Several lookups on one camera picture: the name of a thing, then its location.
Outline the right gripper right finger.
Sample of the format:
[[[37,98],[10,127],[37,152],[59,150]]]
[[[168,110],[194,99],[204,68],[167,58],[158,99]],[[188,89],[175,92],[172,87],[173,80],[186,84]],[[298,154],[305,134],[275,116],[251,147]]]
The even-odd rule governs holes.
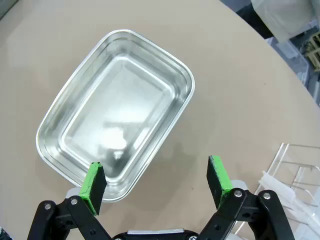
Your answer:
[[[216,212],[197,240],[226,240],[236,222],[247,222],[255,240],[295,240],[278,195],[234,187],[219,156],[208,157],[206,178]]]

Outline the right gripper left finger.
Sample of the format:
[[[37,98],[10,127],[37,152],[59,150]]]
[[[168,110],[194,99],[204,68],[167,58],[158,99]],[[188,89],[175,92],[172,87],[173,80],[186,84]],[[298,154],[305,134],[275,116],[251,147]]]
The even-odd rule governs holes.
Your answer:
[[[59,204],[44,200],[38,205],[27,240],[66,240],[72,229],[84,240],[112,240],[96,218],[106,186],[102,164],[91,163],[79,193]]]

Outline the clear plastic lid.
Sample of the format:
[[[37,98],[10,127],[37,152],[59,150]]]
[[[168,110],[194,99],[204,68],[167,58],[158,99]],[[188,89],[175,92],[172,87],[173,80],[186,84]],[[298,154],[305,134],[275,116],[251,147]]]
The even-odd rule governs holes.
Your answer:
[[[320,173],[320,147],[282,143],[267,172],[272,176]]]
[[[297,197],[292,188],[269,175],[267,172],[263,171],[262,173],[263,176],[258,182],[265,189],[274,191],[278,195],[280,202],[297,221],[305,223],[310,227],[320,228],[320,218],[311,207],[307,206]]]

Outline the steel rectangular container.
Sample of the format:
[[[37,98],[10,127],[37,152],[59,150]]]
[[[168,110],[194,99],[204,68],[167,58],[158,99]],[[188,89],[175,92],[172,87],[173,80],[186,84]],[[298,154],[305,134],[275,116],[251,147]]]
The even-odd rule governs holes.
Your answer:
[[[104,169],[102,200],[137,184],[195,91],[191,70],[129,30],[104,36],[72,73],[36,133],[40,157],[75,186],[90,164]]]

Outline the bluish clear storage crate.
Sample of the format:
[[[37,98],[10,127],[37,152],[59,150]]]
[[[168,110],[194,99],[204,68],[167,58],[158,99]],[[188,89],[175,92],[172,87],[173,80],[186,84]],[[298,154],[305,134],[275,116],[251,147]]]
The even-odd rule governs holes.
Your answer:
[[[276,38],[270,37],[265,41],[287,63],[302,85],[308,90],[315,103],[320,107],[320,73],[313,70],[309,61],[290,40],[279,43]]]

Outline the beige wooden rack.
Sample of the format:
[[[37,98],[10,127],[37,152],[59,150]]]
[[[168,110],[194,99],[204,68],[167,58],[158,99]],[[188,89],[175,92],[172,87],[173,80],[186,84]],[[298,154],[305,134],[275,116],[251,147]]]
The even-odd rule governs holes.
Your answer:
[[[320,72],[320,31],[312,34],[307,40],[304,56],[312,63],[314,71]]]

